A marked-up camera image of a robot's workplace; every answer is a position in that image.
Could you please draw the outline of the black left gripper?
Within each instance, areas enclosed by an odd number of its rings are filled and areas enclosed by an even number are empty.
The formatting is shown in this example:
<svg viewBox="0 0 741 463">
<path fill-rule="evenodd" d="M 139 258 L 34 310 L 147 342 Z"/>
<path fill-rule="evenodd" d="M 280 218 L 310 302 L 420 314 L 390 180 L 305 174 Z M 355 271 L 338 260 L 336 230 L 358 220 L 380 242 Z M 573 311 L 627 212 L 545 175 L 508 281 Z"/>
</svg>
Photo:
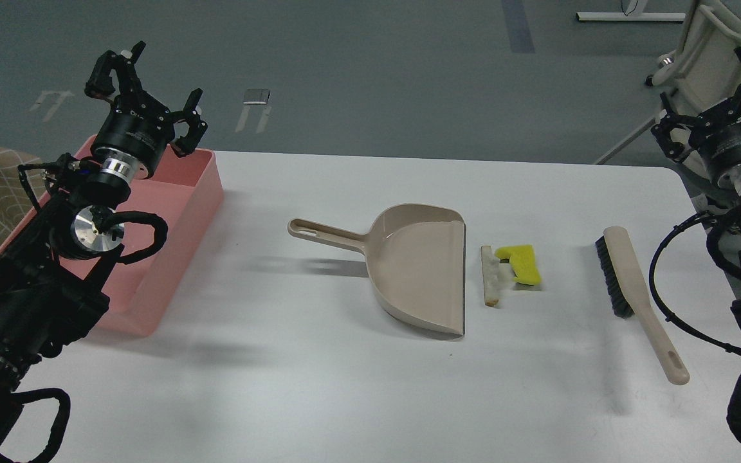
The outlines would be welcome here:
<svg viewBox="0 0 741 463">
<path fill-rule="evenodd" d="M 186 134 L 174 138 L 174 141 L 173 126 L 165 123 L 162 116 L 144 118 L 134 111 L 123 113 L 118 110 L 147 109 L 149 106 L 135 68 L 145 48 L 146 43 L 139 41 L 131 50 L 105 51 L 97 58 L 84 85 L 87 97 L 108 102 L 115 109 L 95 135 L 91 155 L 100 164 L 102 175 L 117 177 L 121 181 L 152 177 L 168 143 L 177 158 L 191 155 L 208 130 L 198 108 L 203 96 L 201 88 L 188 95 L 182 109 L 168 114 L 171 125 L 184 123 L 188 127 Z"/>
</svg>

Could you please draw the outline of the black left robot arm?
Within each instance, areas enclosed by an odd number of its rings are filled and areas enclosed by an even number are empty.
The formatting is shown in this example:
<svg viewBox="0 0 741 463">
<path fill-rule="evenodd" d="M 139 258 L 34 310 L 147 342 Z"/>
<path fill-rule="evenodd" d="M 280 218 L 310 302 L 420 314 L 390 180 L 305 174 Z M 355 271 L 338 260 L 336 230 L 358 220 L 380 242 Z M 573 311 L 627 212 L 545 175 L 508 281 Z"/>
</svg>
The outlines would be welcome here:
<svg viewBox="0 0 741 463">
<path fill-rule="evenodd" d="M 178 111 L 142 88 L 135 65 L 145 47 L 140 41 L 131 50 L 108 50 L 95 62 L 84 91 L 111 111 L 89 156 L 65 153 L 17 167 L 33 217 L 0 251 L 0 446 L 27 404 L 53 399 L 58 411 L 35 462 L 58 454 L 71 399 L 60 388 L 20 392 L 21 381 L 31 366 L 57 357 L 99 322 L 109 307 L 103 288 L 118 264 L 147 260 L 164 247 L 165 219 L 121 212 L 120 205 L 135 179 L 153 176 L 165 149 L 191 155 L 208 130 L 197 108 L 200 88 Z"/>
</svg>

